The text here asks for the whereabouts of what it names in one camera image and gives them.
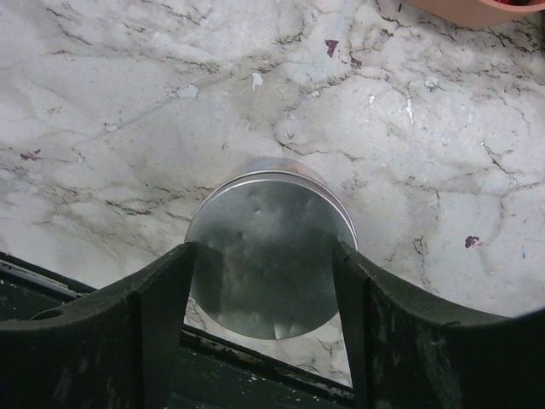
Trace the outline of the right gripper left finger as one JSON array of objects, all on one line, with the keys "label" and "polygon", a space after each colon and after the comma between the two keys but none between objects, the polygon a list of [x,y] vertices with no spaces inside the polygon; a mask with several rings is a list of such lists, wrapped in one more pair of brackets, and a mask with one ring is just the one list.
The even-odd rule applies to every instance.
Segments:
[{"label": "right gripper left finger", "polygon": [[196,251],[178,245],[85,297],[1,324],[3,408],[164,408]]}]

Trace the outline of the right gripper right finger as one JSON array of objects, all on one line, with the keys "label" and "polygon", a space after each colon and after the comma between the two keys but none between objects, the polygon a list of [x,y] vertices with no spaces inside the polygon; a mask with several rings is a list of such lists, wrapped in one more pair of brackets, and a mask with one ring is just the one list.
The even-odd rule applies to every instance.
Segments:
[{"label": "right gripper right finger", "polygon": [[343,243],[332,266],[357,407],[543,407],[542,310],[508,318],[463,307]]}]

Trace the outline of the silver jar lid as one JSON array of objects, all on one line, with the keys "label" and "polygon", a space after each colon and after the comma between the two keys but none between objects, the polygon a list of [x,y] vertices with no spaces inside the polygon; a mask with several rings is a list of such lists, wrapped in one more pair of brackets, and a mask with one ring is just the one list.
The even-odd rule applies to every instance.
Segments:
[{"label": "silver jar lid", "polygon": [[302,336],[337,314],[333,248],[357,240],[347,208],[323,181],[282,171],[234,176],[187,229],[197,250],[192,296],[239,335]]}]

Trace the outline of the clear plastic jar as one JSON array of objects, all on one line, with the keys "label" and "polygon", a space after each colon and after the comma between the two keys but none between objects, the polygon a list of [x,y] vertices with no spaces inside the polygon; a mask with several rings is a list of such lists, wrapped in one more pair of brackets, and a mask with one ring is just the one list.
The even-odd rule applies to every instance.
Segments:
[{"label": "clear plastic jar", "polygon": [[248,163],[238,166],[232,174],[236,176],[259,171],[290,172],[312,178],[316,181],[323,181],[323,178],[309,166],[292,158],[254,158]]}]

